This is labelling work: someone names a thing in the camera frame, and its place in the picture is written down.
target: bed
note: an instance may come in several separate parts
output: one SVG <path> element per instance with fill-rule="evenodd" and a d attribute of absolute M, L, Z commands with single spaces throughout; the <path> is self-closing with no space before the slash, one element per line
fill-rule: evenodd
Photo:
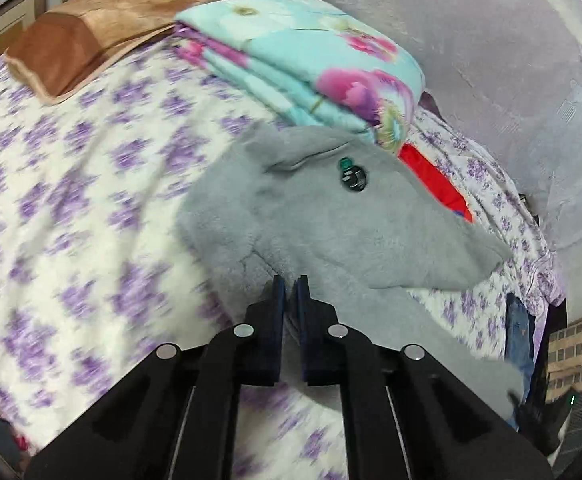
<path fill-rule="evenodd" d="M 192 348 L 232 323 L 174 219 L 190 184 L 255 120 L 286 127 L 175 56 L 168 39 L 53 107 L 0 59 L 0 411 L 33 452 L 156 345 Z M 536 316 L 539 341 L 564 288 L 513 182 L 423 108 L 407 142 L 515 255 L 472 291 L 413 297 L 476 356 L 502 358 L 512 292 Z M 345 470 L 336 406 L 292 377 L 272 390 L 244 388 L 234 478 L 334 480 Z"/>

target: folded blanket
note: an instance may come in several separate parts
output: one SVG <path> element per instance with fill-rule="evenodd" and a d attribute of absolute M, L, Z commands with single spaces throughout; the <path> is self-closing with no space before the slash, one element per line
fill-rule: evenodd
<path fill-rule="evenodd" d="M 341 322 L 389 348 L 422 345 L 510 416 L 520 372 L 473 358 L 404 289 L 466 290 L 510 250 L 443 208 L 395 156 L 343 130 L 261 124 L 191 186 L 178 225 L 234 320 L 274 274 L 287 283 L 307 274 Z"/>
<path fill-rule="evenodd" d="M 24 31 L 5 61 L 43 102 L 56 104 L 130 50 L 171 30 L 177 10 L 211 1 L 69 0 Z"/>
<path fill-rule="evenodd" d="M 327 125 L 395 151 L 424 87 L 408 52 L 320 0 L 225 0 L 176 15 L 176 52 L 292 124 Z"/>

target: red fabric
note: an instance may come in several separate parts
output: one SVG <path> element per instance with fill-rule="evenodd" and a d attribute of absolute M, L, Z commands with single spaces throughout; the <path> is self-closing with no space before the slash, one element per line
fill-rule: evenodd
<path fill-rule="evenodd" d="M 449 182 L 442 172 L 418 152 L 414 146 L 404 144 L 398 156 L 442 204 L 451 211 L 463 216 L 469 222 L 473 222 L 473 216 L 469 208 L 466 207 L 464 197 L 453 187 L 453 184 Z"/>

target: brown pillow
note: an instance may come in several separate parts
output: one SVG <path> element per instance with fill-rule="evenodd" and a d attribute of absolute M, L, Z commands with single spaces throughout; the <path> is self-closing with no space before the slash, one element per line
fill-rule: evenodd
<path fill-rule="evenodd" d="M 175 13 L 215 0 L 69 0 L 5 52 L 11 73 L 47 104 L 75 94 L 122 56 L 168 33 Z"/>

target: clothing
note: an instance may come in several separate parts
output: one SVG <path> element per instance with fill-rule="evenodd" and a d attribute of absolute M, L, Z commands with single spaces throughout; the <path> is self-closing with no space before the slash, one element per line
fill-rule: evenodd
<path fill-rule="evenodd" d="M 473 222 L 473 216 L 466 205 L 466 200 L 453 187 L 453 184 L 438 170 L 428 159 L 418 152 L 412 144 L 404 144 L 398 155 L 400 160 L 413 170 L 422 184 L 436 197 L 443 205 L 451 211 L 455 211 L 469 222 Z"/>
<path fill-rule="evenodd" d="M 360 192 L 341 181 L 345 159 L 366 173 Z M 522 394 L 515 367 L 474 359 L 403 288 L 465 290 L 509 249 L 352 134 L 258 124 L 193 184 L 178 225 L 234 320 L 274 274 L 287 283 L 307 274 L 312 295 L 342 323 L 389 348 L 421 344 L 503 417 L 507 391 Z"/>
<path fill-rule="evenodd" d="M 506 295 L 506 350 L 504 357 L 513 363 L 521 372 L 524 380 L 524 393 L 520 402 L 526 401 L 531 389 L 531 378 L 535 364 L 533 363 L 533 335 L 535 333 L 535 316 L 532 316 L 522 301 L 513 293 Z M 517 429 L 513 417 L 508 423 Z"/>
<path fill-rule="evenodd" d="M 251 92 L 292 124 L 406 138 L 424 75 L 383 34 L 320 0 L 226 0 L 183 10 L 177 53 Z"/>

